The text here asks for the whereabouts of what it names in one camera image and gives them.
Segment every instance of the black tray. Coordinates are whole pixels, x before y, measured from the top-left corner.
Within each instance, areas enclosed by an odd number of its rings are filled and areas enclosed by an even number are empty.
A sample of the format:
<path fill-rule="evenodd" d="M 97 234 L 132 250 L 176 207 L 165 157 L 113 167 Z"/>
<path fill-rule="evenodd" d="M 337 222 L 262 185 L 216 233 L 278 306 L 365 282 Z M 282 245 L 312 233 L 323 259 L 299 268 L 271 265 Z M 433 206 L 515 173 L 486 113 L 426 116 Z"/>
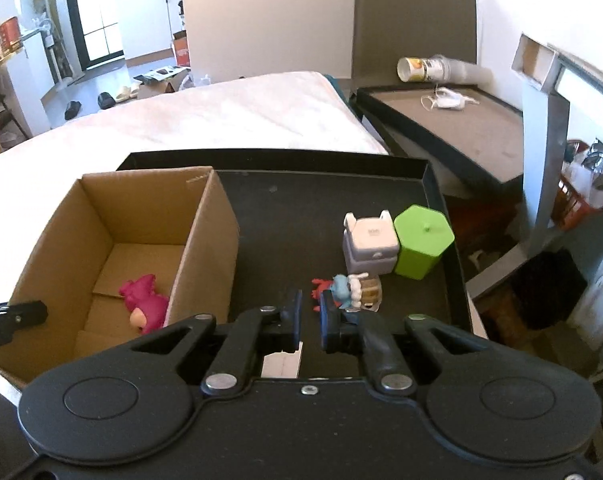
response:
<path fill-rule="evenodd" d="M 508 107 L 518 114 L 519 110 L 511 107 L 496 97 L 482 91 L 476 86 L 448 84 L 448 88 L 464 89 L 472 88 L 473 90 L 482 93 L 488 98 L 498 101 L 499 104 Z M 386 103 L 377 99 L 374 94 L 377 92 L 394 92 L 402 90 L 428 89 L 435 88 L 434 83 L 405 83 L 391 86 L 373 86 L 359 88 L 350 100 L 350 105 L 359 112 L 359 115 L 365 114 L 371 119 L 375 117 L 382 124 L 373 123 L 375 129 L 381 134 L 386 142 L 389 134 L 382 133 L 383 124 L 387 124 L 395 128 L 399 133 L 408 137 L 408 139 L 419 144 L 424 150 L 428 151 L 432 156 L 439 159 L 447 168 L 449 168 L 460 180 L 467 184 L 472 189 L 483 193 L 504 195 L 516 194 L 521 192 L 523 186 L 523 174 L 508 182 L 501 182 L 496 179 L 491 173 L 478 165 L 471 158 L 468 158 L 464 153 L 448 144 L 445 140 L 435 136 L 430 130 L 424 128 L 421 124 L 413 121 L 411 118 L 403 115 L 395 108 L 388 106 Z"/>
<path fill-rule="evenodd" d="M 212 166 L 220 175 L 240 227 L 230 319 L 248 308 L 280 305 L 291 289 L 304 292 L 305 377 L 358 375 L 357 360 L 327 355 L 310 297 L 313 278 L 345 273 L 342 235 L 348 211 L 395 217 L 412 204 L 447 215 L 425 160 L 301 150 L 178 150 L 132 153 L 119 170 Z M 471 330 L 466 288 L 453 244 L 421 281 L 382 276 L 385 317 L 422 313 Z"/>

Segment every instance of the glass door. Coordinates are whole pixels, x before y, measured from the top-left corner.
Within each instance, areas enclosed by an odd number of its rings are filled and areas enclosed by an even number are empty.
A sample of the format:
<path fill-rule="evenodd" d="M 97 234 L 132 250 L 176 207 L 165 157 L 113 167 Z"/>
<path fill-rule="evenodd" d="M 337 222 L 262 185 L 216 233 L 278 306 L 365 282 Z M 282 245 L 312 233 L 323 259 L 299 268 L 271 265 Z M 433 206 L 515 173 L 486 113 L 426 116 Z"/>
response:
<path fill-rule="evenodd" d="M 83 70 L 123 54 L 113 0 L 68 0 L 68 10 Z"/>

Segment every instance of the white face mask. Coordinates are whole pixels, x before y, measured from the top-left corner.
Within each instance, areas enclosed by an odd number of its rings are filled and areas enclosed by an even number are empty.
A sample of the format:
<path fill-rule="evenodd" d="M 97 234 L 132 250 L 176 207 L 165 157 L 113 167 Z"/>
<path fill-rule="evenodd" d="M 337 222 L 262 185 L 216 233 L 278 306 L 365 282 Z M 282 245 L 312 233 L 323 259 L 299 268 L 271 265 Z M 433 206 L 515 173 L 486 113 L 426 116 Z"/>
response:
<path fill-rule="evenodd" d="M 430 101 L 430 106 L 424 103 L 424 99 Z M 436 88 L 435 97 L 430 95 L 424 95 L 421 98 L 422 106 L 430 111 L 433 108 L 448 108 L 449 110 L 463 110 L 466 107 L 466 103 L 478 105 L 479 101 L 462 95 L 459 92 L 454 92 L 446 87 Z"/>

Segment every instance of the pink plush dinosaur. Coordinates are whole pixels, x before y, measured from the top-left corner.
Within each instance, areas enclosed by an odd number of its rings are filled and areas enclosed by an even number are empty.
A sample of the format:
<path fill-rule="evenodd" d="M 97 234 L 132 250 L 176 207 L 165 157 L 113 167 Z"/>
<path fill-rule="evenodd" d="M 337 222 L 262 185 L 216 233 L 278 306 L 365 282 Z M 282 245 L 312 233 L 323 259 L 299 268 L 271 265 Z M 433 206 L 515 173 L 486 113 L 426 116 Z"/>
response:
<path fill-rule="evenodd" d="M 130 312 L 130 324 L 142 334 L 159 330 L 168 311 L 168 298 L 155 293 L 155 275 L 146 274 L 136 282 L 127 281 L 119 289 Z"/>

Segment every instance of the toy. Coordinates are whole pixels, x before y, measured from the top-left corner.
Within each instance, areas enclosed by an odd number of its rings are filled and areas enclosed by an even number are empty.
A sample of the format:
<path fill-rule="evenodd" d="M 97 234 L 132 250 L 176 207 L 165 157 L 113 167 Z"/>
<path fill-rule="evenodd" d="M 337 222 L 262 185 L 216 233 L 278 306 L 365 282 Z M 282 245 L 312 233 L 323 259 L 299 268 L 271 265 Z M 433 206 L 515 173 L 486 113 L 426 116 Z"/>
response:
<path fill-rule="evenodd" d="M 371 278 L 367 272 L 363 274 L 351 274 L 344 276 L 338 274 L 333 280 L 312 280 L 317 288 L 312 291 L 314 300 L 319 301 L 321 293 L 330 290 L 333 294 L 335 305 L 347 312 L 358 310 L 372 310 L 377 312 L 381 304 L 381 281 L 379 278 Z M 313 308 L 319 312 L 319 306 Z"/>
<path fill-rule="evenodd" d="M 130 312 L 130 324 L 149 334 L 164 325 L 168 311 L 168 298 L 155 293 L 155 275 L 146 274 L 136 282 L 127 281 L 119 289 L 123 302 Z"/>
<path fill-rule="evenodd" d="M 410 206 L 395 218 L 401 249 L 395 273 L 421 280 L 455 240 L 446 217 L 439 211 Z"/>
<path fill-rule="evenodd" d="M 344 218 L 344 258 L 349 274 L 368 272 L 374 276 L 392 272 L 397 262 L 399 240 L 389 211 L 379 218 Z"/>

